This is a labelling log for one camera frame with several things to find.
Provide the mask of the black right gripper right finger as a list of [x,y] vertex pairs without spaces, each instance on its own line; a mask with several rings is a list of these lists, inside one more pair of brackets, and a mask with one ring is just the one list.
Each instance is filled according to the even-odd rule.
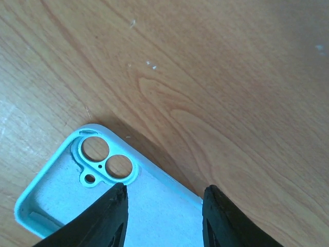
[[215,185],[205,189],[202,214],[204,246],[281,246]]

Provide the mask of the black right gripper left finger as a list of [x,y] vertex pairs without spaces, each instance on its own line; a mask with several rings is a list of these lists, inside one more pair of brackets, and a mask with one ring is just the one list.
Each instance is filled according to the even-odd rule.
[[116,183],[74,220],[35,246],[124,246],[127,186]]

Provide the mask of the light blue phone case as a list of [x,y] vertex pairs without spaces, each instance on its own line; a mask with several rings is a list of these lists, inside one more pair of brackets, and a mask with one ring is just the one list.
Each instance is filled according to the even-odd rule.
[[129,199],[125,246],[203,246],[202,199],[98,124],[62,143],[18,198],[15,218],[48,237],[118,182]]

